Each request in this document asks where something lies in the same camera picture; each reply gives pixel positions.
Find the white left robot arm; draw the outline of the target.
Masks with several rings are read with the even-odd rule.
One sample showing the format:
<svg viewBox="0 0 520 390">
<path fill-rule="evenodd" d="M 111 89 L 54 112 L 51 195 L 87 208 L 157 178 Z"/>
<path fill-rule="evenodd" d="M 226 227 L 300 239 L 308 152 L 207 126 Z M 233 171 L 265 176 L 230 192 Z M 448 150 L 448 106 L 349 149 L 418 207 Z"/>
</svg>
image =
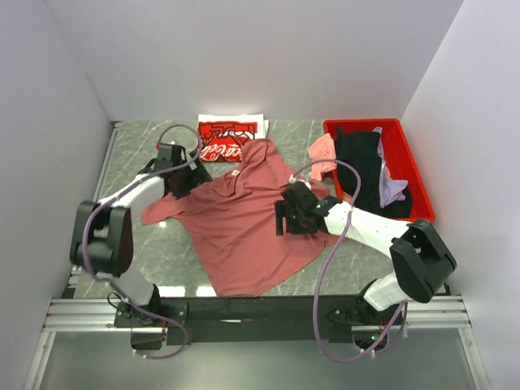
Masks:
<svg viewBox="0 0 520 390">
<path fill-rule="evenodd" d="M 69 252 L 73 265 L 110 284 L 124 317 L 146 327 L 165 322 L 166 311 L 158 287 L 132 266 L 132 222 L 166 195 L 180 199 L 212 181 L 196 149 L 187 152 L 182 145 L 161 142 L 157 149 L 157 157 L 118 192 L 79 204 Z"/>
</svg>

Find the dusty rose t-shirt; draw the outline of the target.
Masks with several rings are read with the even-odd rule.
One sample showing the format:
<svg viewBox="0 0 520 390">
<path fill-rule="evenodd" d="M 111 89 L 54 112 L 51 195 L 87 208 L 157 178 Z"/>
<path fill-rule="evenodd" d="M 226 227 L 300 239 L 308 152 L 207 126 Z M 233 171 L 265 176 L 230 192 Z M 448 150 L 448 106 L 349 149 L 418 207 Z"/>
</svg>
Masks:
<svg viewBox="0 0 520 390">
<path fill-rule="evenodd" d="M 142 212 L 141 221 L 178 220 L 218 296 L 257 297 L 337 241 L 324 232 L 276 234 L 275 202 L 292 173 L 273 141 L 251 141 L 234 171 L 181 199 L 166 195 Z"/>
</svg>

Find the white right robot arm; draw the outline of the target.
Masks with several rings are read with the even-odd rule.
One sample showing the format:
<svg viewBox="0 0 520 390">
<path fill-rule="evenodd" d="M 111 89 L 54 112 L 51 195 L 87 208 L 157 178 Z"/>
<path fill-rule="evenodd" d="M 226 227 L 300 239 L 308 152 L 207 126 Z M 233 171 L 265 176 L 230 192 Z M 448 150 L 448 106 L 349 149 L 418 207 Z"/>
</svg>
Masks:
<svg viewBox="0 0 520 390">
<path fill-rule="evenodd" d="M 393 272 L 371 281 L 355 297 L 347 313 L 353 324 L 377 323 L 403 301 L 428 303 L 457 268 L 440 234 L 425 219 L 388 219 L 336 197 L 318 199 L 301 181 L 290 184 L 282 197 L 275 202 L 278 236 L 324 232 L 357 241 L 392 260 Z"/>
</svg>

